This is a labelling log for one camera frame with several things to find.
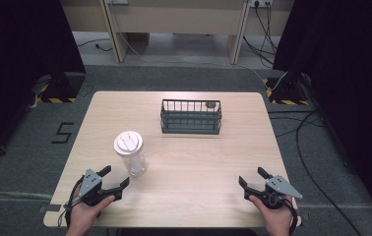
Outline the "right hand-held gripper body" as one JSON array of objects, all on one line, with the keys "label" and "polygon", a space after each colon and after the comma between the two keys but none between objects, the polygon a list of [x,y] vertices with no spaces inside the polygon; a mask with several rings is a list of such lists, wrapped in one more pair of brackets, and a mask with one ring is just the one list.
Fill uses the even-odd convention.
[{"label": "right hand-held gripper body", "polygon": [[302,199],[303,196],[281,175],[265,180],[264,205],[269,209],[279,209],[287,196]]}]

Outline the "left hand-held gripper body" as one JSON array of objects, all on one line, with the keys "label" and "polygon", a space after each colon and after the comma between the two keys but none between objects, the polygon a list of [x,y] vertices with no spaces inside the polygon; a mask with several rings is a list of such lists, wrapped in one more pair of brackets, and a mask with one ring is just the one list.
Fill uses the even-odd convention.
[{"label": "left hand-held gripper body", "polygon": [[102,191],[102,178],[97,175],[97,172],[88,169],[82,178],[82,185],[79,195],[76,197],[76,202],[83,202],[86,205],[93,207],[100,203],[103,199],[114,196],[115,201],[122,199],[122,193],[117,195],[106,195]]}]

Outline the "clear cup with white lid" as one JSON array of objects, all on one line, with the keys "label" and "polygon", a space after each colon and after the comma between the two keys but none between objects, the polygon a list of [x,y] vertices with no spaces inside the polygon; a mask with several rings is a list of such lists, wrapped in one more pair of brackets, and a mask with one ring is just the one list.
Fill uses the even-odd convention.
[{"label": "clear cup with white lid", "polygon": [[135,131],[120,133],[114,140],[114,150],[122,158],[128,172],[134,177],[143,175],[148,164],[143,155],[143,137]]}]

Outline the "dark wire basket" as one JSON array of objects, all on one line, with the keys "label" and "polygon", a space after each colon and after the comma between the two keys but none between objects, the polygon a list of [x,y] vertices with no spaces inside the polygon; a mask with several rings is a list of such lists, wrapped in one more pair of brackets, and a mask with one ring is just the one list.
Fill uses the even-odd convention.
[{"label": "dark wire basket", "polygon": [[[206,102],[216,103],[209,109]],[[160,126],[165,134],[218,135],[222,110],[219,100],[163,99],[160,106]]]}]

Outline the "person's left hand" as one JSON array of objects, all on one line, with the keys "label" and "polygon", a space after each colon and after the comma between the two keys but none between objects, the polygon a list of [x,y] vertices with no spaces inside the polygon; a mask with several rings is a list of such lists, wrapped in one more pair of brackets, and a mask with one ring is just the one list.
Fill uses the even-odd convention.
[{"label": "person's left hand", "polygon": [[65,236],[88,236],[96,217],[114,200],[114,196],[109,196],[95,206],[88,206],[85,203],[74,206],[70,215],[71,223]]}]

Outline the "person's right hand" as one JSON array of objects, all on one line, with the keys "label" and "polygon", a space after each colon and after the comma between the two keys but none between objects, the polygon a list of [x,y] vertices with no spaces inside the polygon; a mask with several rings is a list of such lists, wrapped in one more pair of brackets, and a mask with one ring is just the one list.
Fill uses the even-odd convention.
[{"label": "person's right hand", "polygon": [[269,209],[255,196],[250,196],[249,201],[264,217],[265,228],[270,236],[290,236],[290,225],[293,217],[288,208],[283,206],[279,209]]}]

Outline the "black stand base striped tape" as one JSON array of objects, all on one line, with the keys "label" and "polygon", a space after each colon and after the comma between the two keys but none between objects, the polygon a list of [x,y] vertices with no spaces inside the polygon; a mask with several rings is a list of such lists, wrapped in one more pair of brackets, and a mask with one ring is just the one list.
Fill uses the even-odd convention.
[{"label": "black stand base striped tape", "polygon": [[85,74],[70,73],[65,75],[64,83],[51,77],[40,81],[41,87],[35,94],[37,102],[74,103],[86,78]]},{"label": "black stand base striped tape", "polygon": [[270,103],[285,105],[308,105],[307,94],[297,78],[284,73],[278,77],[263,79]]}]

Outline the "dark curtain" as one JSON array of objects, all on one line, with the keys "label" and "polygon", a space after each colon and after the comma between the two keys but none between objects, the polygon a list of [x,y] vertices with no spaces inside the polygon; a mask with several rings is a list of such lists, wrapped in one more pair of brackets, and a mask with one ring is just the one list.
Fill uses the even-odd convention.
[{"label": "dark curtain", "polygon": [[38,79],[84,71],[60,0],[0,0],[0,140]]},{"label": "dark curtain", "polygon": [[372,198],[372,0],[294,0],[274,67],[310,77]]}]

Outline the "beige wooden desk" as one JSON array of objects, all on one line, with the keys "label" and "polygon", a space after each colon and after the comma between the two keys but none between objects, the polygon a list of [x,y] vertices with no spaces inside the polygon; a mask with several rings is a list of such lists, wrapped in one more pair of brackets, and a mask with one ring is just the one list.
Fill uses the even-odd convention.
[{"label": "beige wooden desk", "polygon": [[283,33],[295,0],[251,8],[249,0],[59,0],[73,31],[106,31],[115,61],[125,59],[129,33],[218,34],[229,62],[238,62],[243,37]]}]

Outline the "white wall socket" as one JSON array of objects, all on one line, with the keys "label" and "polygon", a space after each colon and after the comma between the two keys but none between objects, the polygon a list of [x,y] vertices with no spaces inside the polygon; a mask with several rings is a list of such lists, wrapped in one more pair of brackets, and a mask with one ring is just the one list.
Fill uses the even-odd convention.
[{"label": "white wall socket", "polygon": [[273,0],[249,0],[251,8],[269,8],[273,5]]}]

